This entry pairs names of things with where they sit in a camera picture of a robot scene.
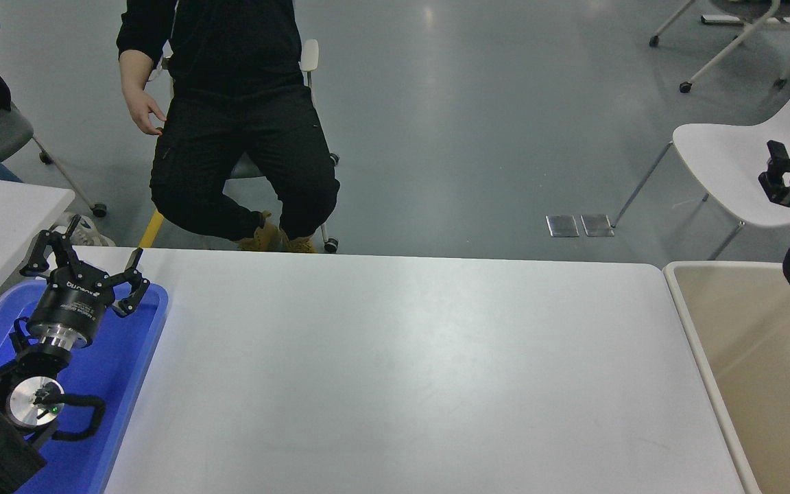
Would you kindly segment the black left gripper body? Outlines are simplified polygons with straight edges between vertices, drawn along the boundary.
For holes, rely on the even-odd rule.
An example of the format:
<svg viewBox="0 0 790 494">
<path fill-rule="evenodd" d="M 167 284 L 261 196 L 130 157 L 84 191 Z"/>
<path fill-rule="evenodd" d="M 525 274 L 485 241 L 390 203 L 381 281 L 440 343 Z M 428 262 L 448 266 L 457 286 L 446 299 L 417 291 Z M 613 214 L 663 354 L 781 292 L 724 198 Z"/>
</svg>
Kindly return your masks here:
<svg viewBox="0 0 790 494">
<path fill-rule="evenodd" d="M 47 287 L 27 322 L 34 338 L 41 338 L 44 329 L 62 327 L 78 332 L 82 338 L 94 338 L 101 320 L 114 301 L 111 287 L 100 287 L 108 273 L 90 265 L 54 269 Z"/>
</svg>

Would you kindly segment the person's right hand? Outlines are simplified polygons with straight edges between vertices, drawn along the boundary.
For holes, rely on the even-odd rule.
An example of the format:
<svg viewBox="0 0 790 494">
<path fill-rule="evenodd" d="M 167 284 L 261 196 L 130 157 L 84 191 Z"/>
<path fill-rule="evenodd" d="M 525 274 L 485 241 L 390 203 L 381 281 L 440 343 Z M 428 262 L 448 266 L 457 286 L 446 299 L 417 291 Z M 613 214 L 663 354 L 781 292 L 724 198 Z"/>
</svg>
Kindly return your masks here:
<svg viewBox="0 0 790 494">
<path fill-rule="evenodd" d="M 159 104 L 142 89 L 123 90 L 123 99 L 132 121 L 144 134 L 160 137 L 167 117 Z"/>
</svg>

